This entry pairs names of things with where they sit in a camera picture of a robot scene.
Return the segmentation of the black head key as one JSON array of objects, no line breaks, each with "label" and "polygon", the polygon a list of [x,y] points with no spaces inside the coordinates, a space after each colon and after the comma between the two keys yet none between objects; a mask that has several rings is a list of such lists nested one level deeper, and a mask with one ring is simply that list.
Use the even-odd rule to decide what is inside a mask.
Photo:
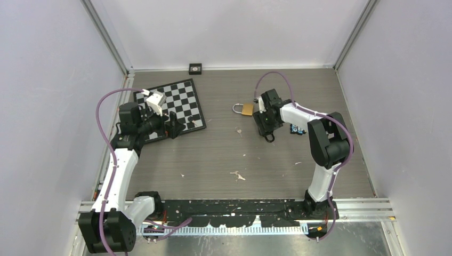
[{"label": "black head key", "polygon": [[193,119],[192,116],[189,116],[189,117],[188,117],[188,121],[189,121],[190,123],[192,123],[195,127],[197,126],[196,121]]}]

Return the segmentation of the black Kaijing padlock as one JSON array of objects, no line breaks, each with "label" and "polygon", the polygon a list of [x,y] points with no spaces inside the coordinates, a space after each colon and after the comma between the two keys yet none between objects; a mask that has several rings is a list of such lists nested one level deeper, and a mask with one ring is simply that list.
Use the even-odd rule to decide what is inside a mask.
[{"label": "black Kaijing padlock", "polygon": [[273,131],[265,131],[264,134],[262,135],[266,142],[268,143],[273,143],[275,141],[275,136]]}]

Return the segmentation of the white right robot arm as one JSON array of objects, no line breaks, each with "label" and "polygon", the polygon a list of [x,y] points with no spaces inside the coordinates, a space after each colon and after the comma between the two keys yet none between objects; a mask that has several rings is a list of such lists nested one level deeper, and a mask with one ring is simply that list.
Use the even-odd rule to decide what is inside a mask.
[{"label": "white right robot arm", "polygon": [[302,107],[291,99],[282,100],[274,89],[255,97],[254,102],[259,109],[253,113],[253,118],[259,135],[267,142],[274,141],[274,131],[285,123],[297,126],[308,135],[316,165],[304,195],[302,212],[311,219],[319,218],[332,204],[337,174],[354,151],[342,115],[325,114]]}]

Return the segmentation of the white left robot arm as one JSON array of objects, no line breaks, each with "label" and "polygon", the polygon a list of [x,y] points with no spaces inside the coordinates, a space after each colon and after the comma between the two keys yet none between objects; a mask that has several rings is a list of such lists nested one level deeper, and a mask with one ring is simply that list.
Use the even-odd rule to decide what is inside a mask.
[{"label": "white left robot arm", "polygon": [[110,158],[105,184],[91,209],[79,216],[78,226],[92,254],[128,254],[145,219],[156,221],[163,216],[164,205],[158,192],[139,192],[129,206],[126,194],[147,137],[159,133],[174,139],[185,125],[174,111],[166,114],[147,110],[143,114],[142,110],[136,102],[119,107],[116,134],[107,141]]}]

